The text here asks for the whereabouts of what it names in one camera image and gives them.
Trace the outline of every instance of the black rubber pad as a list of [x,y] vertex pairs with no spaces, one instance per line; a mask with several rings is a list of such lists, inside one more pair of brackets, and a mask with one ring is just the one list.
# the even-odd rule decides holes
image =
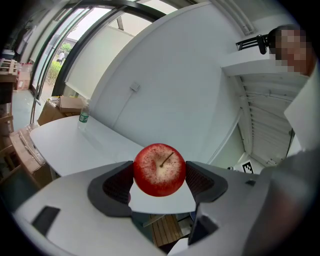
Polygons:
[[45,206],[41,210],[41,212],[35,217],[34,221],[32,222],[32,225],[42,235],[46,236],[59,212],[59,208]]

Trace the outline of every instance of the curved white wall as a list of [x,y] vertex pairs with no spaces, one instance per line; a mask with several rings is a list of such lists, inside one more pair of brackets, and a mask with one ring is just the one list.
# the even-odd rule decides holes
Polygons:
[[185,160],[208,162],[239,113],[220,62],[240,38],[210,3],[157,20],[105,71],[91,98],[93,117],[142,146],[166,143]]

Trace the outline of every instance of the plastic water bottle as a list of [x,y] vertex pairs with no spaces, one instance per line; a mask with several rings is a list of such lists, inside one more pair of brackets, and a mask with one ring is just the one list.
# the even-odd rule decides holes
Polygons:
[[81,113],[79,115],[79,121],[78,121],[78,128],[81,131],[84,131],[87,126],[89,114],[90,114],[90,108],[89,108],[90,100],[87,99],[84,103],[84,106],[81,109]]

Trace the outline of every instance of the red apple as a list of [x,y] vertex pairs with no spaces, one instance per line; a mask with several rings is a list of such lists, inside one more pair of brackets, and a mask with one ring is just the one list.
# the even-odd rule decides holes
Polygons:
[[138,187],[146,194],[165,197],[176,192],[184,183],[186,163],[173,147],[151,144],[135,157],[133,176]]

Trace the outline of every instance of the white ceiling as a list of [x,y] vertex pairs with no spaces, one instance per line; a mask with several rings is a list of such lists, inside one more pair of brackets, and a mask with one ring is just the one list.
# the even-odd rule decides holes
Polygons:
[[286,158],[292,127],[284,111],[297,96],[307,77],[297,73],[240,76],[252,123],[251,157],[264,166]]

